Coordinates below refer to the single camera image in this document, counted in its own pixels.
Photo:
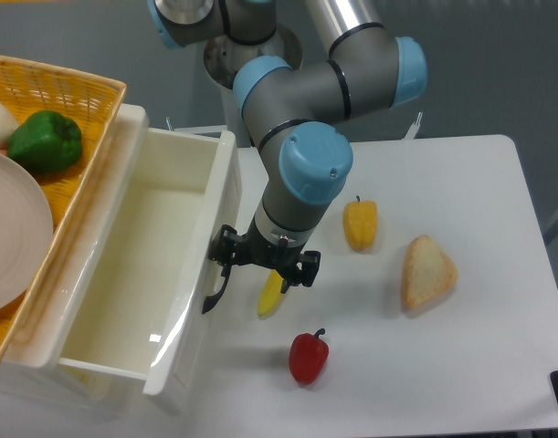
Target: blue joint cap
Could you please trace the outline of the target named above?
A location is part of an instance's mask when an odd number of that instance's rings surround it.
[[[175,42],[175,40],[169,35],[165,26],[163,26],[163,21],[161,21],[161,17],[157,12],[157,6],[154,3],[154,0],[147,0],[147,5],[149,6],[149,12],[151,13],[151,17],[153,18],[154,25],[157,27],[157,32],[159,32],[159,37],[161,37],[161,41],[167,48],[178,48],[183,47],[180,46]]]
[[[293,129],[279,153],[283,182],[295,197],[313,205],[330,203],[340,194],[352,163],[350,142],[318,121]]]
[[[421,46],[409,36],[396,38],[396,44],[398,45],[398,81],[393,107],[423,94],[428,77],[425,54]]]
[[[288,68],[291,70],[287,61],[282,57],[255,57],[248,61],[244,67],[237,72],[234,79],[234,99],[242,115],[244,103],[248,99],[250,91],[263,79],[268,73],[277,68]]]

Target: red bell pepper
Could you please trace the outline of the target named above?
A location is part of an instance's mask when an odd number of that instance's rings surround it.
[[[324,334],[325,328],[320,328],[315,335],[303,333],[293,340],[290,346],[289,370],[297,382],[309,385],[319,376],[330,354],[330,348],[319,339]]]

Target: metal pole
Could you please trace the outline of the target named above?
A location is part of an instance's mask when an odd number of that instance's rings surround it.
[[[382,23],[370,0],[306,0],[325,50],[342,35],[367,23]]]

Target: white plate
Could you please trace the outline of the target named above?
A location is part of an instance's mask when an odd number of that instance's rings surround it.
[[[0,308],[28,288],[52,236],[51,210],[41,187],[0,154]]]

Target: green bell pepper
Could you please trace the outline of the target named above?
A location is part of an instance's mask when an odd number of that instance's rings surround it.
[[[81,157],[78,124],[51,110],[29,116],[8,142],[7,156],[31,173],[62,172]]]

